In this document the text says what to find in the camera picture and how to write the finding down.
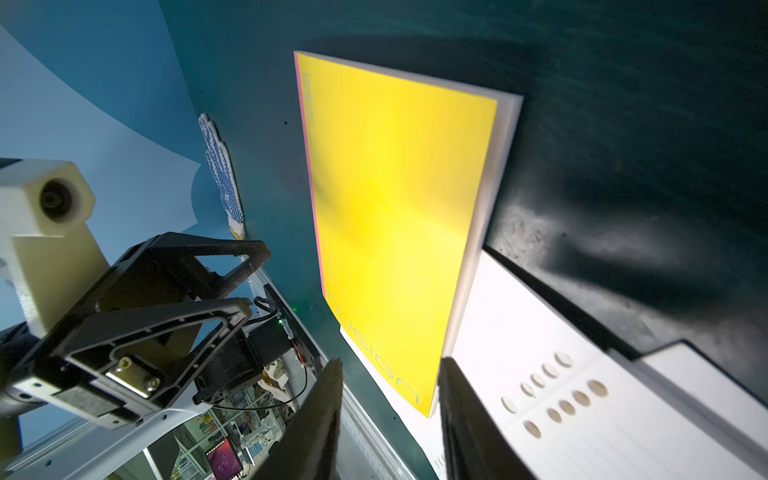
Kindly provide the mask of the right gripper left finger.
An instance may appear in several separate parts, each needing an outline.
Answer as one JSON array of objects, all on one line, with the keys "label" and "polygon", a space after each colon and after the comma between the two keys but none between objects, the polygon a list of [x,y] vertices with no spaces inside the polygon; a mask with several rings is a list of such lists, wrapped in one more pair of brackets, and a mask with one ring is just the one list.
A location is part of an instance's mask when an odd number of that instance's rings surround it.
[{"label": "right gripper left finger", "polygon": [[256,479],[334,479],[340,435],[343,369],[330,361]]}]

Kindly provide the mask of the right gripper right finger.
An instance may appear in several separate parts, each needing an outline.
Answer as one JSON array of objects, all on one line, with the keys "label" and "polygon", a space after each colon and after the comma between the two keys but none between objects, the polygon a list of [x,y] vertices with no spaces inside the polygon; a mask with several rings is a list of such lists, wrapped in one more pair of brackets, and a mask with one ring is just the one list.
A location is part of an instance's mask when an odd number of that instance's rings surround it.
[{"label": "right gripper right finger", "polygon": [[449,479],[534,477],[504,439],[454,359],[441,360],[438,387]]}]

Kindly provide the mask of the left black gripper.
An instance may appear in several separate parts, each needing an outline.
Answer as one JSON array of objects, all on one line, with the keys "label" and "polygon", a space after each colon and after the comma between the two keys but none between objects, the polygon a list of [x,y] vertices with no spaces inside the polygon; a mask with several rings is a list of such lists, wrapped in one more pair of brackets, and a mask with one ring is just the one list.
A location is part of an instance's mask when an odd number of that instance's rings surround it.
[{"label": "left black gripper", "polygon": [[129,249],[44,337],[1,337],[1,415],[52,404],[114,430],[171,407],[252,317],[261,241],[180,233]]}]

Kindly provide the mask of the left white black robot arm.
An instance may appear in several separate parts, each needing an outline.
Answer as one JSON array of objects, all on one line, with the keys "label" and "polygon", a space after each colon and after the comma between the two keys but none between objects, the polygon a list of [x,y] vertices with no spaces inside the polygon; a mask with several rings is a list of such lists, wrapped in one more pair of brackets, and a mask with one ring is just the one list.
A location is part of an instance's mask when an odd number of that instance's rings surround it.
[{"label": "left white black robot arm", "polygon": [[1,461],[10,479],[101,479],[233,390],[289,344],[271,298],[235,289],[269,259],[260,241],[166,233],[98,267],[52,328],[1,334]]}]

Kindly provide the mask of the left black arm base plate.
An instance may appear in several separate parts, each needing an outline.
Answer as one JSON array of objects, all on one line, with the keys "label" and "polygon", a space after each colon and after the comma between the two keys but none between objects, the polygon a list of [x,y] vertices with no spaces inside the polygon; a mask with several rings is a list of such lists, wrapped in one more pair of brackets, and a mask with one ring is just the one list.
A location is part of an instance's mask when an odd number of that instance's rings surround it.
[{"label": "left black arm base plate", "polygon": [[264,284],[264,292],[265,298],[276,309],[277,318],[283,322],[288,337],[300,352],[303,363],[309,368],[312,376],[317,379],[328,362],[326,356],[318,348],[293,308],[284,301],[282,295],[271,283]]}]

